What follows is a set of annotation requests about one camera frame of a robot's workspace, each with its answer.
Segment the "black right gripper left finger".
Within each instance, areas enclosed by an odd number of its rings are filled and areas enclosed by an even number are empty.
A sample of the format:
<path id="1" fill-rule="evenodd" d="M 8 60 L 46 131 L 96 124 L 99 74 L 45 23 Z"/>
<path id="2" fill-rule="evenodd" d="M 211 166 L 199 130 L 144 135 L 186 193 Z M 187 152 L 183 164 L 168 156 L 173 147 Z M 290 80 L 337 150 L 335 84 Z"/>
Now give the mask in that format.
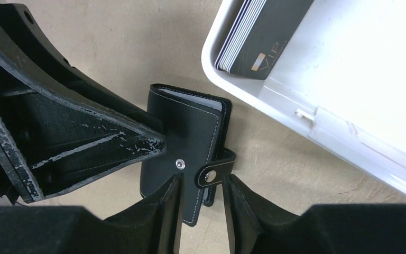
<path id="1" fill-rule="evenodd" d="M 0 253 L 178 253 L 184 176 L 104 220 L 81 206 L 0 207 Z"/>

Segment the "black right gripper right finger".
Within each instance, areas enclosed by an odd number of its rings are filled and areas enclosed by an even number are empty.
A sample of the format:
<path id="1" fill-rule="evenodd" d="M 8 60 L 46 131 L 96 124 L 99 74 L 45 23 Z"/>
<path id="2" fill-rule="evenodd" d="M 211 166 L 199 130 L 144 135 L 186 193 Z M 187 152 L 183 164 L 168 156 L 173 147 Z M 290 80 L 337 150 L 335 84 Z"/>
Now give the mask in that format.
<path id="1" fill-rule="evenodd" d="M 318 204 L 293 214 L 223 178 L 231 253 L 406 253 L 406 204 Z"/>

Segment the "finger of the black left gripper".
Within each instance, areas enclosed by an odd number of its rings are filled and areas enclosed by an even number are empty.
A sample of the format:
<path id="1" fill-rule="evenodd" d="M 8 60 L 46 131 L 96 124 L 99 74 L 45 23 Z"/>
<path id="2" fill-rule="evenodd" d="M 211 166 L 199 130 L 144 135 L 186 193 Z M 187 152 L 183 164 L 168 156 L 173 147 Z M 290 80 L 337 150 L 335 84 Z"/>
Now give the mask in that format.
<path id="1" fill-rule="evenodd" d="M 30 60 L 66 88 L 163 134 L 160 120 L 69 65 L 24 4 L 0 4 L 0 26 Z"/>

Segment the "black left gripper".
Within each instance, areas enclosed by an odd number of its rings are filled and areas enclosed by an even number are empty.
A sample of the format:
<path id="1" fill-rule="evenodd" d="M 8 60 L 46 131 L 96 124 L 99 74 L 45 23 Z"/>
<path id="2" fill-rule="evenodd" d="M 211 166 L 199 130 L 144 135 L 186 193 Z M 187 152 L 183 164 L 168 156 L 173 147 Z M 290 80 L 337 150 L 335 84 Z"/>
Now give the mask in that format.
<path id="1" fill-rule="evenodd" d="M 164 152 L 164 134 L 66 88 L 0 26 L 0 206 L 63 195 Z"/>

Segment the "black leather card holder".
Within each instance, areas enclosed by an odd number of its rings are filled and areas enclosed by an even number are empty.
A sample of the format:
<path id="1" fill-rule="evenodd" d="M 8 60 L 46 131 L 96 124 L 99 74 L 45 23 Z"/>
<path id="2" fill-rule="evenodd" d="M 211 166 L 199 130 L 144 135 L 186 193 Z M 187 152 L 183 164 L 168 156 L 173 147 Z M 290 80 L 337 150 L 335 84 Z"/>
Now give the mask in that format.
<path id="1" fill-rule="evenodd" d="M 150 86 L 147 111 L 163 124 L 165 154 L 142 162 L 140 193 L 147 197 L 172 175 L 184 175 L 182 221 L 195 226 L 201 207 L 213 205 L 216 186 L 233 170 L 225 147 L 232 102 L 165 84 Z"/>

